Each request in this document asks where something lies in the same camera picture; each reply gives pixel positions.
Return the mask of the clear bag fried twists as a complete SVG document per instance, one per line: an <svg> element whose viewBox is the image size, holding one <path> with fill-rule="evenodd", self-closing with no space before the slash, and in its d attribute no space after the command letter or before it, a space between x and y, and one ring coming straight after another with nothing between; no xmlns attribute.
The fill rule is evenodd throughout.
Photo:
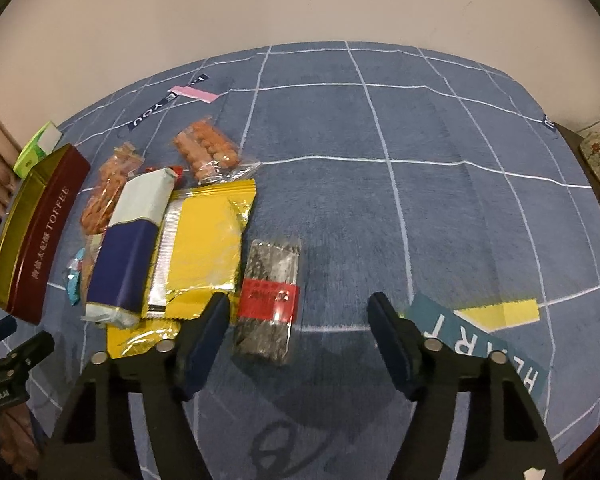
<svg viewBox="0 0 600 480"><path fill-rule="evenodd" d="M192 122L174 136L173 144L198 185L248 179L261 167L257 159L243 155L209 118Z"/></svg>

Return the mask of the blue and white snack pack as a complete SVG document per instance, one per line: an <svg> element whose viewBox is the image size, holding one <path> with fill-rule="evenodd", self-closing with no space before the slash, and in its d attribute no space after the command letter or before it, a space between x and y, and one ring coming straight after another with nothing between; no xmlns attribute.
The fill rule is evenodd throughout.
<svg viewBox="0 0 600 480"><path fill-rule="evenodd" d="M88 322L130 328L140 320L152 254L175 181L172 169L160 168L123 188L88 285Z"/></svg>

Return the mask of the green tissue pack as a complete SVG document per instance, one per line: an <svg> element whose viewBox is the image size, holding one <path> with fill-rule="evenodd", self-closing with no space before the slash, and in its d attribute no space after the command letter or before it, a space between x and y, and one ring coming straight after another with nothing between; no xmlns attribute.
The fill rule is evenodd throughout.
<svg viewBox="0 0 600 480"><path fill-rule="evenodd" d="M18 155L12 167L16 176L20 179L27 177L29 171L56 148L61 136L53 122L46 122Z"/></svg>

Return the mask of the red snack packet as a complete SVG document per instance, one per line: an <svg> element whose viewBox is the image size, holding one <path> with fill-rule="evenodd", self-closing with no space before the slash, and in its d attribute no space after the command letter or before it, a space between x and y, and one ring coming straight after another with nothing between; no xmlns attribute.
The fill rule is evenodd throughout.
<svg viewBox="0 0 600 480"><path fill-rule="evenodd" d="M166 166L166 169L171 171L174 174L174 182L175 184L179 184L181 180L183 180L184 176L184 168L178 165ZM150 172L157 171L158 167L149 166L144 169L145 174L149 174Z"/></svg>

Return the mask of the yellow snack bag with silver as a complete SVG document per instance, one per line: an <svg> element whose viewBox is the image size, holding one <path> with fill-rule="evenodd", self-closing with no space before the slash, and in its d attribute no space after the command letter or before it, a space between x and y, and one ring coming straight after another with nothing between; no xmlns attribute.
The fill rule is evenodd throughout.
<svg viewBox="0 0 600 480"><path fill-rule="evenodd" d="M236 307L242 233L256 196L252 179L172 193L152 257L143 318L198 318L216 292Z"/></svg>

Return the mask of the gold and maroon toffee tin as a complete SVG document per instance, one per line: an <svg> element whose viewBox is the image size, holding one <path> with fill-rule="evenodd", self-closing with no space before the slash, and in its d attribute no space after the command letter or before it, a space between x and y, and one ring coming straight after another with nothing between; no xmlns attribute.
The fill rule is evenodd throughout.
<svg viewBox="0 0 600 480"><path fill-rule="evenodd" d="M0 234L0 308L21 321L41 322L62 231L90 170L66 144L29 171L12 201Z"/></svg>

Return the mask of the clear bag orange snacks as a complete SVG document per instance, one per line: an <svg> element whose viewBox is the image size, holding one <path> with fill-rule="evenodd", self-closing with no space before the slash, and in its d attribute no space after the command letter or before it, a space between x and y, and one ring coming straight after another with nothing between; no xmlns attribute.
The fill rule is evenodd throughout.
<svg viewBox="0 0 600 480"><path fill-rule="evenodd" d="M81 214L80 223L85 235L105 232L126 182L134 177L143 162L144 158L135 146L124 142L100 166L97 184Z"/></svg>

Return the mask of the dark seaweed snack pack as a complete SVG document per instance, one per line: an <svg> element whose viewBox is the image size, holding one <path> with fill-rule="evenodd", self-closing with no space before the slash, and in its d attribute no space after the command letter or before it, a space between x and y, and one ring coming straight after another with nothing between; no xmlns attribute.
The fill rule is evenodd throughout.
<svg viewBox="0 0 600 480"><path fill-rule="evenodd" d="M288 362L299 311L301 245L295 240L254 240L248 252L234 328L240 356Z"/></svg>

